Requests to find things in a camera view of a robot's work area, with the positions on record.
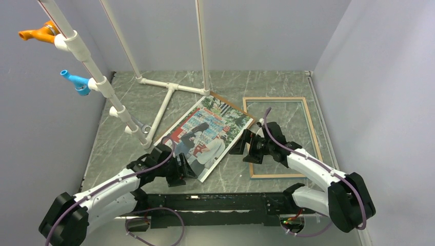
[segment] orange pipe fitting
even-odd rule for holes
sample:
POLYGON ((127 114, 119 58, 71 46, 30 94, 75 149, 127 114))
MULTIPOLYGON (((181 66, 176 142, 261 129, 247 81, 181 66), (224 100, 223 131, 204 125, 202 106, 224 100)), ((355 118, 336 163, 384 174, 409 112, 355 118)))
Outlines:
POLYGON ((31 38, 35 38, 36 40, 54 44, 54 37, 59 34, 59 31, 56 25, 50 20, 44 23, 44 26, 37 30, 26 30, 18 32, 20 38, 24 41, 29 40, 31 38))

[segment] white wall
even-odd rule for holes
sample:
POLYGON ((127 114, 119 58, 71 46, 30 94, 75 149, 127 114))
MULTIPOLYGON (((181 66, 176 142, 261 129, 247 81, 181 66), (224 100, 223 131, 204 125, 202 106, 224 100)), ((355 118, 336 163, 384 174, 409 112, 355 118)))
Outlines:
POLYGON ((342 170, 360 173, 374 245, 433 245, 435 1, 352 1, 314 71, 342 170))
MULTIPOLYGON (((142 70, 200 70, 194 0, 108 1, 142 70)), ((204 0, 210 70, 313 70, 350 0, 204 0)), ((132 70, 99 1, 75 0, 106 63, 132 70)))
MULTIPOLYGON (((84 23, 69 1, 56 1, 81 34, 95 62, 110 76, 84 23)), ((95 138, 104 98, 77 94, 60 71, 88 77, 72 54, 18 31, 49 18, 37 1, 9 1, 0 9, 1 245, 43 245, 38 227, 54 198, 77 192, 95 138)))

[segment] marble surface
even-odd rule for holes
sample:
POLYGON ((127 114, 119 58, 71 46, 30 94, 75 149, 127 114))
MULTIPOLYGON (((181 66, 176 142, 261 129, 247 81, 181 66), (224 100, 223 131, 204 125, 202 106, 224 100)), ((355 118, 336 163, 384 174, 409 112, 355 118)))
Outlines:
MULTIPOLYGON (((143 77, 202 87, 202 73, 198 71, 147 71, 143 73, 143 77)), ((244 96, 305 97, 323 161, 332 166, 313 94, 303 71, 210 71, 210 79, 212 91, 240 108, 243 106, 244 96)), ((151 125, 166 95, 166 89, 136 83, 133 72, 118 72, 112 84, 130 113, 143 123, 151 125)), ((200 95, 176 91, 154 139, 162 135, 200 98, 200 95)), ((308 152, 315 154, 302 105, 294 102, 254 102, 248 104, 248 112, 260 118, 269 106, 272 106, 272 111, 268 121, 277 121, 288 141, 299 142, 308 152)), ((110 107, 110 103, 106 102, 83 181, 83 190, 99 185, 145 153, 137 139, 124 133, 125 125, 119 119, 109 116, 110 107)), ((254 125, 251 129, 257 131, 258 127, 254 125)), ((169 188, 164 178, 156 178, 154 182, 143 186, 143 189, 153 194, 281 192, 294 183, 306 183, 303 178, 250 179, 248 164, 242 162, 242 158, 241 155, 225 156, 203 183, 189 179, 185 186, 169 188)), ((263 165, 255 165, 254 170, 257 174, 292 173, 270 160, 266 160, 263 165)))

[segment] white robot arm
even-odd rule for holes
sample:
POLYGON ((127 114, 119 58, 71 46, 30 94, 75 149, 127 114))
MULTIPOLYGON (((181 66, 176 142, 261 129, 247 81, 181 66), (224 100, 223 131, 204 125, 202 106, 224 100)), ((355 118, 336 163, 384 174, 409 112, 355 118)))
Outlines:
MULTIPOLYGON (((346 174, 328 167, 308 154, 302 146, 287 142, 276 122, 270 122, 267 128, 263 125, 262 129, 267 132, 264 137, 244 130, 230 154, 243 154, 245 144, 250 143, 251 148, 243 161, 261 164, 264 155, 271 155, 275 161, 304 174, 321 189, 314 190, 301 183, 290 186, 281 194, 283 202, 280 206, 283 210, 278 209, 280 212, 307 208, 330 217, 343 232, 358 228, 364 220, 375 214, 360 175, 346 174)), ((196 175, 183 154, 174 157, 168 146, 159 144, 150 154, 132 161, 120 173, 97 187, 74 196, 68 193, 58 196, 39 231, 53 246, 80 245, 88 234, 113 218, 138 211, 139 208, 149 208, 148 195, 141 187, 154 181, 155 177, 165 177, 168 186, 172 187, 184 185, 184 178, 196 178, 196 175)), ((225 195, 234 198, 240 193, 225 195)), ((199 210, 203 209, 206 200, 212 202, 209 198, 199 201, 199 210)))
POLYGON ((262 127, 264 137, 244 130, 230 154, 242 155, 245 144, 249 143, 249 153, 243 161, 261 164, 264 155, 271 155, 276 162, 304 174, 322 190, 308 188, 302 183, 294 184, 283 192, 286 198, 284 207, 307 208, 328 216, 343 232, 360 228, 361 223, 376 213, 359 174, 338 171, 311 156, 299 144, 287 142, 276 122, 258 125, 262 127))

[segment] blue nozzle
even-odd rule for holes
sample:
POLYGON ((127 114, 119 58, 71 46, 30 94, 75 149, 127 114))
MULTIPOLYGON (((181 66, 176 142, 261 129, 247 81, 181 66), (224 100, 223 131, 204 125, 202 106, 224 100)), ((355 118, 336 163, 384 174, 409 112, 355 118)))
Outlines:
POLYGON ((86 96, 87 94, 89 94, 89 92, 91 92, 91 89, 88 87, 88 78, 71 75, 69 74, 68 70, 63 70, 61 72, 61 75, 74 84, 75 90, 80 96, 86 96))

